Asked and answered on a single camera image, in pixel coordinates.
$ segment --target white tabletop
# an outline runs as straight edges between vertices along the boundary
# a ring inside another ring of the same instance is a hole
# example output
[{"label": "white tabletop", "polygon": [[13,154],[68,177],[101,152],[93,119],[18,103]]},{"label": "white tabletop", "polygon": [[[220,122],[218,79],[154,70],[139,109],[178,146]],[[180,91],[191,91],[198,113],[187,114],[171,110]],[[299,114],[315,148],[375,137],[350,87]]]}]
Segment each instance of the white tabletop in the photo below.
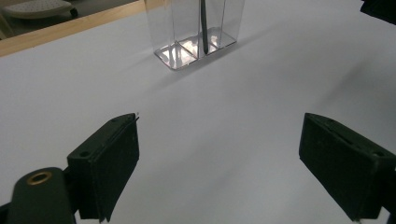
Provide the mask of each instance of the white tabletop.
[{"label": "white tabletop", "polygon": [[141,158],[111,223],[351,223],[298,149],[311,112],[396,153],[396,27],[360,7],[247,0],[239,42],[179,72],[152,54],[144,13],[0,58],[0,204],[138,112]]}]

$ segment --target white table surface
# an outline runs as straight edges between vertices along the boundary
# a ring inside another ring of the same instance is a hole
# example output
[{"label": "white table surface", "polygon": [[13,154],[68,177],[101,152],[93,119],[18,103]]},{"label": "white table surface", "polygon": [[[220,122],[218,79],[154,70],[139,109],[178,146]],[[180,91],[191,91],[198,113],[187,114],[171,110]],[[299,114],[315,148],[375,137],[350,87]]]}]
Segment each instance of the white table surface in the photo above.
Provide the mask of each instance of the white table surface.
[{"label": "white table surface", "polygon": [[180,72],[151,53],[144,13],[0,58],[0,204],[138,112],[140,161],[110,223],[351,223],[298,149],[311,112],[396,153],[396,27],[360,7],[247,0],[239,42]]}]

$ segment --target screw hole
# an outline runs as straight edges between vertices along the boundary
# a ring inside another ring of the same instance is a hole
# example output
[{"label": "screw hole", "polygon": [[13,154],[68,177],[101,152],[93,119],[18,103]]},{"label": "screw hole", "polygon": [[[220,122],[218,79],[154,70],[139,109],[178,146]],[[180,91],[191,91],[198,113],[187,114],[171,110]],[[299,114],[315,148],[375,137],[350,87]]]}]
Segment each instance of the screw hole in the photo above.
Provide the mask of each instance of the screw hole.
[{"label": "screw hole", "polygon": [[51,172],[41,172],[35,175],[32,175],[27,179],[27,184],[28,185],[39,185],[41,183],[46,182],[52,177]]},{"label": "screw hole", "polygon": [[91,153],[89,152],[89,151],[83,151],[83,152],[81,152],[81,153],[79,153],[79,156],[80,157],[87,157],[87,156],[89,156]]}]

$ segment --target black stick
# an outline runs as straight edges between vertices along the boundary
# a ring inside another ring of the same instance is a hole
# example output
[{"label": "black stick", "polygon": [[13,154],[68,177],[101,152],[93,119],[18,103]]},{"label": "black stick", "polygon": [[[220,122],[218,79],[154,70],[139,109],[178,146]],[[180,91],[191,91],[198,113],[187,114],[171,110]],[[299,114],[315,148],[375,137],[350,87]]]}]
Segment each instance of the black stick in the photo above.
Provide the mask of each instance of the black stick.
[{"label": "black stick", "polygon": [[201,0],[201,24],[202,24],[202,39],[204,41],[204,54],[209,52],[209,44],[207,43],[207,24],[206,24],[206,3]]}]

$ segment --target transparent acrylic box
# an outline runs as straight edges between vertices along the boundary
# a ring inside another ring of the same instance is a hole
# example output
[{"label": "transparent acrylic box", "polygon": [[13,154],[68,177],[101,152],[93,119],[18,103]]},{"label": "transparent acrylic box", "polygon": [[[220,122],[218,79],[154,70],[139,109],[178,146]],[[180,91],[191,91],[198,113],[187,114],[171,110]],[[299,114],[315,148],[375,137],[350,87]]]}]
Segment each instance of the transparent acrylic box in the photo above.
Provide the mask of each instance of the transparent acrylic box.
[{"label": "transparent acrylic box", "polygon": [[169,68],[179,69],[236,42],[245,0],[145,0],[145,4],[155,55]]}]

